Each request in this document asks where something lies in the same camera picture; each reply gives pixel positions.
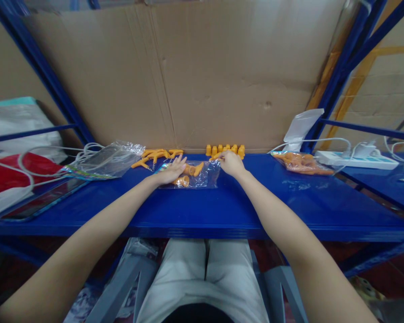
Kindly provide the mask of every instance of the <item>person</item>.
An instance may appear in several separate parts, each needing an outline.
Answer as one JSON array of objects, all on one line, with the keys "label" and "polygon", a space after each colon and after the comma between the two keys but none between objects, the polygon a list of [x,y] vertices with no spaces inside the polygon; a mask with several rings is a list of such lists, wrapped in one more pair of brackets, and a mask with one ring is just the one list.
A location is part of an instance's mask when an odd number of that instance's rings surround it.
[{"label": "person", "polygon": [[[310,322],[377,320],[320,241],[301,219],[244,168],[230,151],[222,169],[234,177],[295,275]],[[103,253],[146,198],[182,173],[179,156],[164,172],[142,180],[75,232],[1,307],[0,323],[63,322]],[[205,255],[208,262],[205,266]],[[246,240],[170,239],[138,322],[268,322]]]}]

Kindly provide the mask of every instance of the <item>hand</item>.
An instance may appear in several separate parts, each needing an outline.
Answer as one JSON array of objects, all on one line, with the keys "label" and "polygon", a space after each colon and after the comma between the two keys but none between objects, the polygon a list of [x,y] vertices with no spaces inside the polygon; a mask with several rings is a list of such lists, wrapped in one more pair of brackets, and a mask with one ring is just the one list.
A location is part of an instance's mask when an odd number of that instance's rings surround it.
[{"label": "hand", "polygon": [[239,175],[246,172],[246,168],[242,163],[241,157],[234,152],[227,150],[220,155],[220,165],[226,174],[237,178]]},{"label": "hand", "polygon": [[168,166],[164,171],[152,175],[156,178],[158,185],[169,184],[176,180],[185,169],[185,161],[187,157],[183,158],[183,155],[179,155],[174,159],[171,165]]}]

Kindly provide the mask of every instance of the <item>white pants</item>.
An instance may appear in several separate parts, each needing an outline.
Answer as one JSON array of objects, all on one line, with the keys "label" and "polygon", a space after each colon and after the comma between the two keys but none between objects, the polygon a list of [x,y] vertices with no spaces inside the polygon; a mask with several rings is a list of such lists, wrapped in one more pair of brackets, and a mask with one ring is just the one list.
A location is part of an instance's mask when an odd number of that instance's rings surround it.
[{"label": "white pants", "polygon": [[170,239],[137,323],[161,323],[182,305],[206,303],[235,323],[268,323],[247,240]]}]

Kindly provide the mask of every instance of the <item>gray chair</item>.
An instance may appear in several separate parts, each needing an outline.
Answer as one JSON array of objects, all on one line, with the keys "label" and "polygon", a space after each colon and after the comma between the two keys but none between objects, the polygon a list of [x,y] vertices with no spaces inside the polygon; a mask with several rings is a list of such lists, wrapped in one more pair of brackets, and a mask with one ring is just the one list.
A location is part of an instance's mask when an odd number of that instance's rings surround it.
[{"label": "gray chair", "polygon": [[[296,323],[308,323],[298,286],[290,267],[279,266],[266,273],[261,273],[253,251],[251,251],[251,256],[269,321],[271,323],[285,323],[284,290]],[[140,275],[133,319],[133,322],[136,322],[142,302],[157,271],[157,263],[148,258],[135,255],[126,258],[124,263],[117,269],[111,283],[105,288],[85,322],[112,323],[130,288],[138,275]]]}]

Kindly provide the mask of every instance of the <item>bag of orange parts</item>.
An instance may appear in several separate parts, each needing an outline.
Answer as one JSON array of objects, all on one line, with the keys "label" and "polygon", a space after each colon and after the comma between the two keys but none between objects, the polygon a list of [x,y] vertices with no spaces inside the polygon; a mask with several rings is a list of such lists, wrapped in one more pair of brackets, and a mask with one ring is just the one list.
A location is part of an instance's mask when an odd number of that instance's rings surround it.
[{"label": "bag of orange parts", "polygon": [[[171,163],[164,163],[156,171],[159,173],[168,168]],[[220,162],[216,161],[187,161],[183,173],[177,180],[159,188],[217,188],[217,178],[220,173]]]},{"label": "bag of orange parts", "polygon": [[312,155],[289,151],[271,151],[271,156],[287,170],[306,175],[332,175],[334,171],[318,163]]}]

